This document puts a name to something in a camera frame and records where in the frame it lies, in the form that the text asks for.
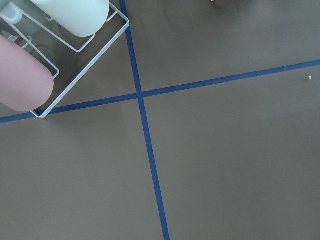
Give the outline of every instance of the white bottle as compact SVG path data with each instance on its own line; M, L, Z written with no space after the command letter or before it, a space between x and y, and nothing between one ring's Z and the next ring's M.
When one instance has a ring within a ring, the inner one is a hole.
M98 32L109 14L109 0L31 0L78 37Z

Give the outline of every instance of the pink bottle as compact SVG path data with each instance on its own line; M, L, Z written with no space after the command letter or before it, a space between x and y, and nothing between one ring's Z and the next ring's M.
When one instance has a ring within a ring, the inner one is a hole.
M15 111L31 111L49 99L53 88L50 71L0 35L0 102Z

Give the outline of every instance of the blue tape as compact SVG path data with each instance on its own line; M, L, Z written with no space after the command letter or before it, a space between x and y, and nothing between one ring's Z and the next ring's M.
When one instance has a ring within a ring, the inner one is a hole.
M92 107L97 107L97 106L101 106L101 105L119 103L119 102L137 99L137 98L138 98L137 94L132 93L132 94L128 94L128 95L115 96L115 97L109 97L109 98L104 98L104 99L100 99L100 100L81 102L81 103L67 105L67 106L59 106L59 107L54 108L49 113L49 115L70 112L70 111L85 109L85 108L92 108ZM41 110L41 111L38 111L37 113L39 115L41 115L43 112L44 112L44 110ZM35 118L35 116L30 112L12 115L12 116L5 116L5 117L0 117L0 124L10 123L10 122L15 122L15 121L20 121L20 120L26 120L26 119L31 119L31 118Z
M279 74L283 72L311 68L316 66L320 66L320 60L309 61L309 62L293 64L288 66L275 67L275 68L260 70L260 71L253 71L253 72L242 73L242 74L237 74L232 76L219 77L215 79L186 83L186 84L177 85L177 86L169 86L169 87L164 87L164 88L150 90L150 91L144 91L143 97L151 97L151 96L156 96L161 94L179 92L179 91L188 90L188 89L196 89L196 88L211 86L215 84L222 84L222 83L261 77L261 76L266 76L271 74Z
M0 117L0 124L20 121L20 120L26 120L26 119L32 119L35 118L35 116L31 112L12 115L12 116L3 116Z
M128 17L126 1L120 0L120 5L121 5L121 11L123 12L123 14ZM165 207L164 207L164 202L163 202L161 188L160 188L160 182L159 182L159 176L158 176L158 171L157 171L156 159L155 159L155 155L154 155L154 149L153 149L151 134L150 134L150 129L149 129L147 111L146 111L146 107L145 107L145 101L143 98L140 75L139 75L138 64L137 64L137 58L136 58L136 53L135 53L135 49L134 49L134 43L133 43L130 27L125 31L125 35L126 35L126 40L127 40L128 49L129 49L131 67L132 67L133 77L134 77L134 84L135 84L137 97L138 97L140 115L141 115L143 132L144 132L144 138L145 138L147 153L148 153L148 157L149 157L151 175L152 175L153 186L154 186L154 191L155 191L155 198L156 198L156 202L157 202L157 206L158 206L158 212L159 212L159 216L160 216L162 233L163 233L164 240L170 240L167 218L166 218L166 213L165 213Z

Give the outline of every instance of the cylindrical object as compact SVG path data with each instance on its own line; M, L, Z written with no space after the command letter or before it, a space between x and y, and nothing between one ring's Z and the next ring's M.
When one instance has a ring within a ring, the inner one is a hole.
M24 12L29 14L31 17L36 19L38 22L43 24L46 19L46 13L34 5L29 0L0 0L0 12L10 3L14 3ZM22 20L14 25L23 35L32 36L35 34L41 27L36 23L31 21L26 16L22 17ZM3 20L0 18L0 29L10 33L11 35L17 36L18 34Z
M31 111L49 99L53 88L51 72L0 35L0 102L16 111Z
M99 31L109 14L109 0L31 0L73 35Z

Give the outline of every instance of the floor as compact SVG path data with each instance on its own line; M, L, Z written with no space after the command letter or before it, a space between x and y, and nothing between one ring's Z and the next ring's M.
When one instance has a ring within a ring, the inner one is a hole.
M0 105L0 239L320 239L320 2L112 2L52 114Z

